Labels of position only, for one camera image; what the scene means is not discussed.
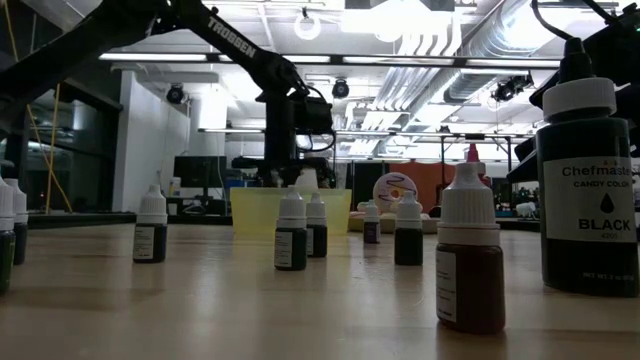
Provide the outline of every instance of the dropper bottle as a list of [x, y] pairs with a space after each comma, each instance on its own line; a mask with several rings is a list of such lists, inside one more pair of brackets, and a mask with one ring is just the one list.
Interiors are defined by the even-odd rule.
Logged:
[[456, 166], [442, 192], [436, 249], [436, 308], [440, 322], [454, 330], [495, 334], [504, 328], [504, 265], [493, 192], [478, 178], [477, 166]]
[[327, 256], [327, 213], [317, 192], [307, 204], [307, 256]]
[[13, 188], [0, 178], [0, 295], [9, 291], [16, 246], [13, 232]]
[[380, 215], [378, 215], [378, 207], [372, 199], [364, 209], [364, 227], [362, 236], [365, 244], [380, 243]]
[[294, 185], [280, 199], [273, 262], [276, 269], [283, 271], [307, 267], [306, 205]]
[[160, 185], [149, 186], [142, 196], [133, 239], [133, 261], [160, 263], [167, 257], [167, 200]]
[[422, 255], [422, 205], [412, 191], [404, 193], [396, 212], [394, 257], [396, 265], [421, 266]]
[[7, 185], [13, 188], [13, 210], [16, 214], [13, 231], [16, 233], [16, 249], [13, 265], [22, 265], [27, 253], [27, 231], [29, 212], [27, 211], [27, 194], [20, 190], [18, 179], [6, 179]]

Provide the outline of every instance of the black food coloring bottle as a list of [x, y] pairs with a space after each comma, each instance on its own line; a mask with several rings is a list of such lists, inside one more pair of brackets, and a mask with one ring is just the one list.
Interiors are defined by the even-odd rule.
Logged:
[[13, 232], [13, 188], [0, 178], [0, 295], [9, 291], [16, 246]]
[[160, 185], [149, 186], [142, 196], [133, 239], [133, 262], [153, 264], [167, 257], [167, 200]]
[[307, 204], [307, 256], [327, 256], [327, 214], [320, 193], [313, 193]]
[[283, 271], [299, 271], [307, 267], [306, 204], [296, 187], [291, 185], [280, 199], [280, 214], [276, 225], [273, 264]]
[[7, 185], [13, 188], [13, 210], [16, 214], [13, 232], [16, 234], [16, 249], [13, 265], [22, 265], [27, 255], [27, 230], [29, 229], [29, 212], [27, 211], [27, 194], [20, 190], [18, 179], [6, 179]]
[[396, 265], [422, 265], [422, 205], [412, 191], [407, 191], [398, 203], [394, 258]]
[[565, 44], [558, 85], [543, 97], [536, 134], [543, 278], [553, 288], [638, 296], [629, 130], [614, 84], [593, 77], [580, 39]]
[[364, 226], [362, 229], [362, 237], [365, 244], [380, 243], [380, 216], [378, 215], [378, 207], [374, 200], [369, 200], [364, 210]]

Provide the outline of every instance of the desk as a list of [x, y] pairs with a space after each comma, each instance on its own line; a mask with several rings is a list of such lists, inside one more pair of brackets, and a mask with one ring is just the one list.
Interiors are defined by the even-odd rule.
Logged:
[[32, 231], [0, 298], [2, 358], [634, 359], [640, 300], [544, 288], [539, 234], [502, 232], [507, 329], [456, 333], [435, 316], [425, 265], [396, 267], [389, 236], [332, 238], [304, 272], [273, 269], [273, 241], [171, 225], [163, 264], [131, 263], [133, 225]]

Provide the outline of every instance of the spotlight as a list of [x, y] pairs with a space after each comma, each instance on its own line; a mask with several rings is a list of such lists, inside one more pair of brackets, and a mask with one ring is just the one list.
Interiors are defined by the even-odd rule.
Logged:
[[491, 98], [497, 102], [507, 102], [532, 85], [531, 74], [527, 76], [512, 76], [509, 80], [498, 83], [496, 91], [491, 93]]
[[336, 99], [344, 99], [349, 96], [349, 85], [347, 85], [347, 80], [336, 80], [336, 84], [333, 85], [333, 91], [331, 93]]
[[167, 92], [167, 101], [171, 104], [181, 105], [189, 100], [189, 96], [184, 92], [183, 84], [172, 84], [171, 89]]

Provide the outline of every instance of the chefmaster label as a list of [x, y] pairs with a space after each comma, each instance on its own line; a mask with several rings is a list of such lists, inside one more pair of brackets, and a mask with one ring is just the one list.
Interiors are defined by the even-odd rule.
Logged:
[[630, 158], [546, 161], [544, 182], [547, 238], [636, 241]]

